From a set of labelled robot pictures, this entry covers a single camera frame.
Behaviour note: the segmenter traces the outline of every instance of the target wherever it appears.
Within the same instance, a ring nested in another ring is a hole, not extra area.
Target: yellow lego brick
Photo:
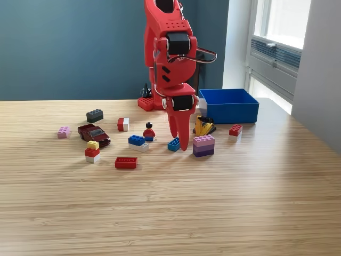
[[[87,148],[91,148],[91,149],[99,149],[100,148],[100,144],[96,141],[89,141],[87,143]]]

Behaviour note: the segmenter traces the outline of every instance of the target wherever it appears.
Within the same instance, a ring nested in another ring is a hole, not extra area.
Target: blue box
[[[215,124],[256,123],[259,103],[244,89],[201,89],[199,108]]]
[[[179,148],[180,148],[180,142],[179,142],[178,137],[176,137],[174,140],[168,143],[168,150],[176,152],[179,150]]]
[[[136,146],[141,146],[145,143],[145,139],[144,137],[133,135],[130,136],[130,138],[128,139],[128,143]]]

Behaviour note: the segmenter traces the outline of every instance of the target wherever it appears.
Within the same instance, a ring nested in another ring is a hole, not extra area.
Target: purple lego brick
[[[60,127],[60,129],[57,133],[57,137],[58,137],[58,139],[64,139],[64,138],[67,138],[69,136],[69,133],[70,133],[70,127],[62,126],[62,127]]]
[[[207,145],[207,146],[201,146],[201,147],[197,147],[196,145],[193,145],[193,152],[195,151],[196,153],[208,151],[208,150],[212,150],[212,149],[214,149],[214,144]]]
[[[207,146],[214,144],[214,137],[212,135],[205,135],[193,138],[193,145],[197,147]]]
[[[208,151],[202,151],[202,152],[193,152],[193,154],[196,157],[201,157],[201,156],[209,156],[214,154],[214,149],[208,150]]]

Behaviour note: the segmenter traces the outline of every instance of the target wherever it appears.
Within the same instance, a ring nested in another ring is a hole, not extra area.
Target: car window
[[[104,132],[101,129],[93,130],[93,131],[90,132],[90,135],[92,137],[95,137],[95,136],[98,136],[98,135],[101,135],[101,134],[104,134]]]

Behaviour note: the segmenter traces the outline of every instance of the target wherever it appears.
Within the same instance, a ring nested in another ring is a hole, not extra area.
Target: lego brick
[[[154,109],[154,99],[153,98],[139,98],[137,105],[143,108],[145,111],[151,111]]]
[[[195,157],[209,156],[214,154],[214,149],[202,152],[193,152],[193,154],[195,155]]]
[[[86,113],[86,118],[90,119],[97,118],[99,116],[103,116],[103,111],[101,109],[95,109]]]
[[[118,129],[119,132],[123,132],[124,131],[124,129],[123,129],[123,120],[124,120],[124,118],[120,118],[118,120],[118,122],[117,122],[117,129]]]
[[[117,157],[115,160],[115,168],[135,169],[136,167],[137,157]]]
[[[229,130],[229,135],[238,136],[239,133],[243,130],[243,126],[240,124],[234,124]]]
[[[96,141],[89,141],[87,143],[87,148],[91,148],[91,149],[97,150],[97,149],[100,148],[100,144],[98,142],[96,142]]]
[[[89,163],[96,163],[100,158],[101,154],[98,154],[95,157],[85,156],[85,160]]]
[[[136,145],[133,145],[133,144],[128,144],[128,145],[129,145],[130,149],[136,150],[136,151],[139,151],[139,152],[143,152],[143,153],[146,152],[149,149],[149,144],[148,143],[144,143],[141,146],[136,146]]]
[[[59,128],[59,131],[57,132],[57,138],[58,139],[67,138],[69,133],[70,133],[70,127],[62,126],[62,127]]]
[[[128,143],[136,146],[141,146],[145,143],[145,139],[144,137],[133,135],[129,137]]]
[[[123,131],[129,131],[129,118],[127,117],[123,119]]]
[[[98,116],[98,117],[96,117],[96,118],[87,118],[86,121],[87,121],[88,123],[95,123],[95,122],[97,122],[97,121],[99,121],[99,120],[102,120],[102,119],[103,119],[103,115]]]
[[[212,145],[215,143],[215,139],[212,135],[205,135],[193,138],[193,145],[197,147]]]
[[[95,157],[96,155],[98,155],[100,153],[100,149],[92,149],[92,148],[87,148],[85,149],[85,156],[89,156],[89,157]]]
[[[168,150],[170,151],[178,151],[180,148],[180,142],[179,142],[179,138],[176,137],[174,138],[174,140],[172,140],[170,143],[168,143]]]
[[[229,140],[238,141],[241,138],[243,132],[239,133],[238,136],[229,135]]]
[[[196,153],[208,151],[208,150],[212,150],[212,149],[214,149],[214,144],[201,146],[201,147],[197,147],[196,145],[193,145],[193,151],[195,151]]]

